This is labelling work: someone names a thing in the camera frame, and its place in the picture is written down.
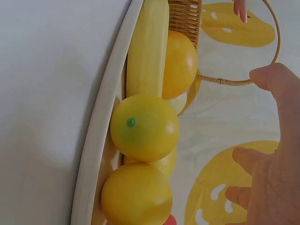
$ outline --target plastic fruit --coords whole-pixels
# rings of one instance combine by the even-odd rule
[[[149,164],[157,168],[164,176],[169,178],[175,167],[176,155],[177,155],[177,150],[175,147],[166,157]],[[136,163],[136,161],[124,156],[124,165],[131,164],[131,163]]]
[[[172,215],[170,214],[169,218],[168,218],[167,221],[164,223],[164,225],[177,225],[176,219],[174,218],[174,216],[172,216]]]
[[[162,225],[173,203],[167,178],[147,163],[115,170],[105,182],[101,206],[113,225]]]
[[[115,146],[138,162],[154,162],[168,155],[179,138],[179,121],[167,101],[151,95],[123,100],[112,114]]]
[[[168,0],[144,0],[131,38],[126,96],[161,97],[169,28]]]
[[[167,100],[168,103],[173,107],[174,111],[178,115],[183,110],[184,106],[187,103],[188,94],[184,92],[183,94],[179,95],[176,98]]]
[[[196,77],[198,57],[193,43],[187,36],[169,30],[163,99],[172,99],[187,91]]]

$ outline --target woven rattan handle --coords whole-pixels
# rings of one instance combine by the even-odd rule
[[[271,12],[271,14],[273,16],[273,19],[275,21],[276,29],[277,29],[277,36],[278,36],[277,49],[276,49],[274,59],[271,62],[271,63],[274,63],[274,62],[276,62],[276,60],[278,58],[279,51],[280,51],[280,46],[281,46],[280,28],[279,28],[278,20],[276,18],[276,15],[275,15],[271,5],[268,3],[267,0],[262,0],[262,1],[266,4],[269,11]],[[222,79],[222,78],[213,78],[213,77],[209,77],[209,76],[202,76],[202,75],[200,75],[199,72],[197,72],[196,79],[201,79],[201,80],[208,81],[208,82],[231,85],[231,86],[245,86],[245,85],[248,85],[248,84],[252,84],[251,80],[231,81],[231,80],[226,80],[226,79]]]

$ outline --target fruit basket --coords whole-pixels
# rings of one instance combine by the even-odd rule
[[[126,97],[126,57],[142,4],[143,0],[132,0],[101,82],[82,153],[71,225],[108,225],[100,205],[101,189],[107,177],[112,171],[120,167],[123,161],[123,155],[114,146],[110,137],[109,121],[114,109]],[[200,38],[202,1],[169,0],[169,9],[169,30],[185,34],[197,49]],[[272,62],[277,59],[280,49],[280,33],[277,21],[276,26],[278,46]],[[187,93],[187,101],[181,113],[194,100],[200,88],[201,80],[232,86],[251,83],[249,80],[229,81],[206,77],[201,75],[198,70]]]

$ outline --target lemon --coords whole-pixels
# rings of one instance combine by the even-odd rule
[[[173,203],[167,178],[147,163],[115,170],[105,182],[101,206],[113,225],[162,225]]]
[[[112,141],[127,157],[153,162],[168,155],[179,138],[179,121],[165,100],[134,95],[123,100],[112,114]]]
[[[172,99],[187,91],[198,68],[198,56],[187,36],[169,30],[165,56],[163,99]]]
[[[177,150],[175,147],[166,157],[149,164],[157,168],[164,176],[169,178],[175,167],[176,155],[177,155]],[[136,161],[125,156],[124,165],[131,164],[131,163],[136,163]]]

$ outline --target white wall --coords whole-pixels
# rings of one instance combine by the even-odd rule
[[[66,225],[130,0],[0,0],[0,224]]]

